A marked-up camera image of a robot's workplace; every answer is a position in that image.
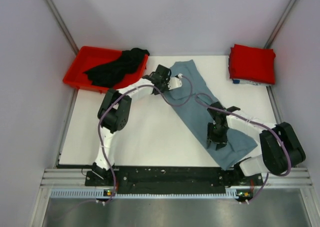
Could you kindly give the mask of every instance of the gray-blue towel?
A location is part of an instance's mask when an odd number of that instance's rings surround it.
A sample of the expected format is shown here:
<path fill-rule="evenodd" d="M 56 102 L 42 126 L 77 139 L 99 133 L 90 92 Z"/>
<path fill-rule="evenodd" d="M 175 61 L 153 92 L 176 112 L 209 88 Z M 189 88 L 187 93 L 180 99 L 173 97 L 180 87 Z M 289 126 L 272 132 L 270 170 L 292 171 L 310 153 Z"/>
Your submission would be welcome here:
<path fill-rule="evenodd" d="M 212 98 L 213 102 L 219 100 L 208 89 L 193 60 L 176 62 L 170 69 L 172 71 L 171 76 L 183 74 L 193 84 L 193 97 L 183 106 L 173 107 L 174 111 L 222 169 L 227 170 L 257 147 L 257 143 L 253 138 L 238 130 L 229 129 L 227 131 L 228 143 L 225 147 L 215 150 L 216 144 L 212 143 L 207 148 L 207 127 L 209 122 L 213 122 L 213 119 L 207 108 L 195 101 L 194 96 L 197 93 L 205 93 Z M 181 88 L 165 92 L 164 95 L 170 103 L 177 105 L 182 104 L 189 94 L 190 84 L 185 79 L 182 79 Z M 205 96 L 200 95 L 199 98 L 208 105 L 212 104 L 212 101 Z"/>

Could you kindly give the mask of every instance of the blue fabric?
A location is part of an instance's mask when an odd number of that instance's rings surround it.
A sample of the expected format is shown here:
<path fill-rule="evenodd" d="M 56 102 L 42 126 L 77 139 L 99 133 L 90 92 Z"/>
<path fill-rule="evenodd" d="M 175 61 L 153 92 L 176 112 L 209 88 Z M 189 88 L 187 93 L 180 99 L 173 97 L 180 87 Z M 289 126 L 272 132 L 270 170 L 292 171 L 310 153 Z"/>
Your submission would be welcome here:
<path fill-rule="evenodd" d="M 207 148 L 207 127 L 209 122 L 213 122 L 213 119 L 207 108 L 195 101 L 195 94 L 205 93 L 213 99 L 213 102 L 219 100 L 208 89 L 193 60 L 176 62 L 170 69 L 172 76 L 183 74 L 193 84 L 193 96 L 189 102 L 180 107 L 173 107 L 174 111 L 222 169 L 227 170 L 257 146 L 253 138 L 238 130 L 229 129 L 227 131 L 228 143 L 225 147 L 215 150 L 216 144 L 211 143 Z M 182 79 L 182 87 L 164 93 L 167 100 L 176 105 L 186 101 L 189 94 L 190 84 L 185 79 Z M 200 95 L 199 98 L 208 105 L 212 104 L 211 100 L 205 96 Z"/>

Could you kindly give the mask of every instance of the gray floor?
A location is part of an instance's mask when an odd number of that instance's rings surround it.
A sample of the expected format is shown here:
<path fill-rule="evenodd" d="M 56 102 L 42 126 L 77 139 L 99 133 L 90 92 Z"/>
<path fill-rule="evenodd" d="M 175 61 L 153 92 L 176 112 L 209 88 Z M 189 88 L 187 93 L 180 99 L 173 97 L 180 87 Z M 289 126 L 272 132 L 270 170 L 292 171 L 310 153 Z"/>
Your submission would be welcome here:
<path fill-rule="evenodd" d="M 298 189 L 265 189 L 250 205 L 233 199 L 118 199 L 105 207 L 87 202 L 66 213 L 81 201 L 51 199 L 43 227 L 311 226 Z"/>

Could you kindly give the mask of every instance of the plastic container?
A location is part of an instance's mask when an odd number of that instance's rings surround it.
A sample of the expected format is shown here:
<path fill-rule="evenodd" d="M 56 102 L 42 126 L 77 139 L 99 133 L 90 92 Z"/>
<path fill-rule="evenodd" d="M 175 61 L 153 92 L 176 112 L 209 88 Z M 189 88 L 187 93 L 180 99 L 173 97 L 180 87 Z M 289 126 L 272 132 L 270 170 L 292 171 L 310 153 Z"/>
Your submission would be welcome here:
<path fill-rule="evenodd" d="M 88 79 L 84 72 L 97 65 L 115 61 L 121 54 L 122 51 L 120 50 L 83 46 L 66 72 L 63 82 L 75 89 L 106 93 L 109 88 L 92 85 L 92 81 Z M 145 72 L 147 60 L 148 55 L 146 54 L 137 71 L 126 74 L 123 80 L 113 88 L 117 90 L 137 82 Z"/>

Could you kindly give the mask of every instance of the black fabric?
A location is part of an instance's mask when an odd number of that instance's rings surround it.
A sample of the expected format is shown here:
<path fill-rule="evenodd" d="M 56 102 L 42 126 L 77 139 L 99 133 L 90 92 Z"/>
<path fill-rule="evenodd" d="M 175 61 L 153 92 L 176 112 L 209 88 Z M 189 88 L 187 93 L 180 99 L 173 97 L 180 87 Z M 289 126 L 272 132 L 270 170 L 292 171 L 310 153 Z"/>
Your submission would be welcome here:
<path fill-rule="evenodd" d="M 92 85 L 112 88 L 121 82 L 126 74 L 136 72 L 145 55 L 150 55 L 146 49 L 125 50 L 117 60 L 97 65 L 84 73 L 92 81 Z"/>

